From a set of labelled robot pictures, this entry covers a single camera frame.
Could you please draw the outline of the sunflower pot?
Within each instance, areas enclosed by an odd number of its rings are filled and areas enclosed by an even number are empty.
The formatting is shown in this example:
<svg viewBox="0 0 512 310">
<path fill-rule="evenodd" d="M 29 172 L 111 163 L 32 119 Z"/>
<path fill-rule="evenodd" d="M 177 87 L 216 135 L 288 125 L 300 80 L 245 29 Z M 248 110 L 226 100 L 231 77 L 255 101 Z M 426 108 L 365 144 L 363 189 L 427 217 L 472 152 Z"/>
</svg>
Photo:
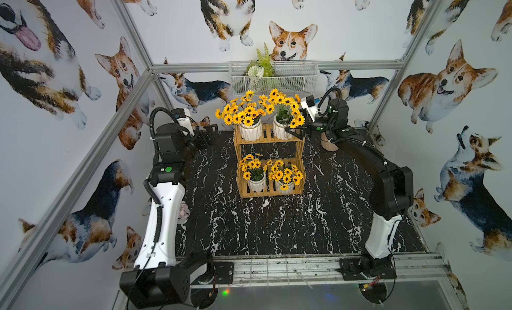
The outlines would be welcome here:
<svg viewBox="0 0 512 310">
<path fill-rule="evenodd" d="M 262 122 L 270 106 L 268 101 L 266 95 L 256 97 L 253 90 L 247 90 L 242 97 L 216 109 L 215 117 L 228 127 L 237 126 L 243 140 L 254 142 L 263 136 Z"/>
<path fill-rule="evenodd" d="M 305 179 L 305 174 L 299 166 L 292 162 L 287 163 L 284 159 L 269 160 L 265 167 L 269 172 L 269 181 L 282 195 L 290 195 L 298 190 Z"/>
<path fill-rule="evenodd" d="M 305 117 L 301 110 L 299 95 L 289 97 L 278 89 L 271 90 L 267 112 L 274 114 L 273 132 L 277 139 L 291 139 L 291 133 L 304 125 Z"/>
<path fill-rule="evenodd" d="M 267 187 L 267 166 L 262 164 L 262 157 L 262 154 L 248 154 L 238 163 L 238 167 L 242 171 L 242 177 L 247 181 L 251 192 L 260 193 Z"/>
</svg>

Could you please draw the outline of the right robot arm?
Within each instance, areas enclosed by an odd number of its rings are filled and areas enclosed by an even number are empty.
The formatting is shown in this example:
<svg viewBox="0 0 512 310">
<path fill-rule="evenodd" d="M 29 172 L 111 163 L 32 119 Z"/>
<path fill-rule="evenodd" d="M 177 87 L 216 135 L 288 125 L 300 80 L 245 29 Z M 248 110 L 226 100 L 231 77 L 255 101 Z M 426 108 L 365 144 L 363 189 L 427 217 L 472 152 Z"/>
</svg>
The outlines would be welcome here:
<svg viewBox="0 0 512 310">
<path fill-rule="evenodd" d="M 361 257 L 341 272 L 376 277 L 391 267 L 391 249 L 403 214 L 413 204 L 413 172 L 385 158 L 361 132 L 348 124 L 348 105 L 342 99 L 303 98 L 299 112 L 308 134 L 319 131 L 325 139 L 356 159 L 373 179 L 368 202 L 373 210 L 371 230 Z"/>
</svg>

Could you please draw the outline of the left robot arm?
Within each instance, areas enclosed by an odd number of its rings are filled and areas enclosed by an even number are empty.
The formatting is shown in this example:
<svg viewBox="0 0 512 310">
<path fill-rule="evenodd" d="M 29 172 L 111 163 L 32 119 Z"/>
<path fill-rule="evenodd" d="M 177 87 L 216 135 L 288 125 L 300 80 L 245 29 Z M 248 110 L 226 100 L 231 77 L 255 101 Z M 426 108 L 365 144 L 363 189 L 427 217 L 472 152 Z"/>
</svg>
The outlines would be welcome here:
<svg viewBox="0 0 512 310">
<path fill-rule="evenodd" d="M 216 278 L 213 256 L 207 251 L 177 260 L 175 239 L 185 197 L 186 171 L 197 152 L 215 139 L 216 126 L 205 137 L 187 110 L 155 108 L 149 117 L 153 142 L 153 167 L 143 185 L 150 196 L 150 212 L 141 251 L 134 268 L 121 275 L 119 288 L 126 306 L 137 309 L 182 304 L 194 309 L 209 307 L 216 292 L 193 296 L 192 283 Z"/>
</svg>

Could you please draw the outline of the wooden two-tier plant shelf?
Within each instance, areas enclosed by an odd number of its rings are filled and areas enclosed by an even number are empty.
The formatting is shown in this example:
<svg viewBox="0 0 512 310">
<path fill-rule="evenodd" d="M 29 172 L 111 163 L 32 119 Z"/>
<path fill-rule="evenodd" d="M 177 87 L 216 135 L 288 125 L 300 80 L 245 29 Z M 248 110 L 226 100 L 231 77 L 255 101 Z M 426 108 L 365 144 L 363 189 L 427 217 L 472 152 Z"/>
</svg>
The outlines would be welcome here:
<svg viewBox="0 0 512 310">
<path fill-rule="evenodd" d="M 239 190 L 239 194 L 242 199 L 244 198 L 262 198 L 262 197 L 275 197 L 275 196 L 284 196 L 284 195 L 301 195 L 305 186 L 305 178 L 306 173 L 304 172 L 304 162 L 303 162 L 303 149 L 305 142 L 304 140 L 300 140 L 296 137 L 293 137 L 288 140 L 278 139 L 273 135 L 272 128 L 269 124 L 262 125 L 263 134 L 262 136 L 255 141 L 247 141 L 242 138 L 240 128 L 236 128 L 233 132 L 233 145 L 235 147 L 235 152 L 237 156 L 237 186 Z M 249 181 L 244 178 L 244 172 L 241 167 L 241 161 L 243 159 L 242 156 L 242 147 L 246 145 L 267 145 L 267 144 L 277 144 L 281 145 L 284 143 L 294 143 L 295 144 L 295 156 L 293 158 L 281 158 L 285 164 L 295 165 L 303 173 L 303 179 L 296 185 L 294 182 L 292 186 L 289 187 L 287 191 L 282 191 L 281 187 L 276 184 L 276 181 L 270 180 L 269 175 L 271 173 L 271 166 L 267 166 L 267 171 L 265 172 L 265 180 L 261 182 L 263 186 L 261 186 L 261 191 L 253 191 L 249 187 Z"/>
</svg>

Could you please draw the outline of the pink hydrangea flower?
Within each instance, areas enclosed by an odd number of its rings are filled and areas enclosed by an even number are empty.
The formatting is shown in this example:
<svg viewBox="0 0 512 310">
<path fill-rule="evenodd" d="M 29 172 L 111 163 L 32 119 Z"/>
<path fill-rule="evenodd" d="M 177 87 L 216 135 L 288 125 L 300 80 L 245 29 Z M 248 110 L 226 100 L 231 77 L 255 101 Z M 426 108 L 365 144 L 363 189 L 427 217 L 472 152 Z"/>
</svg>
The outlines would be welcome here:
<svg viewBox="0 0 512 310">
<path fill-rule="evenodd" d="M 189 218 L 189 215 L 190 210 L 188 204 L 186 204 L 185 202 L 181 202 L 177 223 L 179 225 L 185 224 Z"/>
</svg>

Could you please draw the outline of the green fern white flower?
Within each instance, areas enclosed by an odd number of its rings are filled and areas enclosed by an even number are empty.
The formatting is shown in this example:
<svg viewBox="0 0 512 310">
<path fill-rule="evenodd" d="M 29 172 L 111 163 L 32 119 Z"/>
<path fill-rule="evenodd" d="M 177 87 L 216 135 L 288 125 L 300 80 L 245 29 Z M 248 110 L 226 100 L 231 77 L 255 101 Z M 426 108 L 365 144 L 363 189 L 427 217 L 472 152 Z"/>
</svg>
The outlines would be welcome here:
<svg viewBox="0 0 512 310">
<path fill-rule="evenodd" d="M 262 50 L 257 49 L 257 59 L 249 62 L 245 75 L 257 79 L 275 76 L 272 56 L 266 43 Z"/>
</svg>

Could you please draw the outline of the aluminium front rail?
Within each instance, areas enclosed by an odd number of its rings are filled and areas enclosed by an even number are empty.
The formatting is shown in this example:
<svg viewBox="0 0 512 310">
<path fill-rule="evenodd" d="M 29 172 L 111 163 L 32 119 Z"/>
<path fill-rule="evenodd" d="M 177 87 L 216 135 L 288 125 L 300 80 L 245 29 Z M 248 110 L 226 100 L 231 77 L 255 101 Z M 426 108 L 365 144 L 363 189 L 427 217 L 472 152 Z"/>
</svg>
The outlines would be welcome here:
<svg viewBox="0 0 512 310">
<path fill-rule="evenodd" d="M 121 276 L 121 286 L 136 279 L 132 291 L 187 291 L 207 287 L 258 287 L 278 285 L 327 285 L 337 283 L 371 282 L 345 281 L 337 270 L 340 259 L 359 258 L 358 255 L 330 255 L 309 257 L 254 257 L 206 258 L 200 255 L 195 259 L 184 259 L 176 266 L 146 267 L 135 275 L 128 272 Z M 214 274 L 215 261 L 229 261 L 235 264 L 233 283 L 209 284 Z M 395 279 L 380 279 L 380 282 L 430 280 L 443 278 L 449 274 L 449 266 L 438 253 L 395 253 L 392 262 Z"/>
</svg>

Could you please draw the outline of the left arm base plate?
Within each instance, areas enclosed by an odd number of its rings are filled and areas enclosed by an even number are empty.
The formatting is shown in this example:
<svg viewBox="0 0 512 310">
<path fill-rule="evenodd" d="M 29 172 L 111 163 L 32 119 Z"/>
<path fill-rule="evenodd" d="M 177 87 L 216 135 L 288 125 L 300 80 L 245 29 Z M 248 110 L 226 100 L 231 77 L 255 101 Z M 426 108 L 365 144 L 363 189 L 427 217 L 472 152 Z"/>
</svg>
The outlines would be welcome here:
<svg viewBox="0 0 512 310">
<path fill-rule="evenodd" d="M 229 261 L 215 261 L 214 274 L 211 277 L 209 284 L 225 284 L 233 283 L 234 267 L 235 264 Z"/>
</svg>

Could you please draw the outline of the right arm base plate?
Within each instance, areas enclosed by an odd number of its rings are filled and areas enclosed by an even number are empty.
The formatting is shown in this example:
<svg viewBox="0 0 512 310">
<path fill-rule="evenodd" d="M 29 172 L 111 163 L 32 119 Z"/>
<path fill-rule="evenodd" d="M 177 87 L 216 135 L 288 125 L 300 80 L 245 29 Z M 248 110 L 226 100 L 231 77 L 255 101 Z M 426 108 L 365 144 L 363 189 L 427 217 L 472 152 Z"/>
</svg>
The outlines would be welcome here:
<svg viewBox="0 0 512 310">
<path fill-rule="evenodd" d="M 340 259 L 337 270 L 345 281 L 363 281 L 395 279 L 396 272 L 390 256 L 383 259 L 372 259 L 364 255 L 359 258 Z"/>
</svg>

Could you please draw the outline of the aluminium cage frame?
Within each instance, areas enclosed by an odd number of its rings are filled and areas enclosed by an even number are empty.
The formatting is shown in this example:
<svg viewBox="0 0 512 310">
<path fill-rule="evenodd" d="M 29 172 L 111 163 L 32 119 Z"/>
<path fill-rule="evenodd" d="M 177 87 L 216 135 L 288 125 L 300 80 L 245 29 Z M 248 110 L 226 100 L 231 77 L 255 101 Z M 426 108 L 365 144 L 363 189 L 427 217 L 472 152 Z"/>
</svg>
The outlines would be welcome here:
<svg viewBox="0 0 512 310">
<path fill-rule="evenodd" d="M 31 260 L 31 270 L 15 284 L 2 309 L 110 309 L 119 279 L 133 267 L 147 226 L 148 193 L 143 182 L 151 171 L 153 144 L 147 125 L 131 149 L 120 131 L 145 100 L 162 105 L 152 74 L 145 71 L 132 40 L 128 41 L 136 74 L 127 95 L 119 97 L 116 79 L 95 54 L 113 55 L 127 37 L 111 4 L 100 3 L 106 24 L 95 27 L 75 0 L 40 0 L 75 49 L 89 83 L 101 97 L 82 95 L 73 114 L 57 118 L 29 104 L 1 81 L 1 284 L 12 283 L 13 270 Z M 317 189 L 305 198 L 242 200 L 235 184 L 232 135 L 193 160 L 193 177 L 185 192 L 191 217 L 177 232 L 177 255 L 209 250 L 216 255 L 327 254 L 359 251 L 362 235 L 346 230 L 340 214 L 321 218 Z M 76 259 L 40 264 L 41 254 L 28 243 L 57 242 L 58 226 L 46 219 L 60 212 L 64 220 L 84 208 L 101 181 L 121 183 L 106 193 L 113 223 L 101 222 L 102 234 Z"/>
</svg>

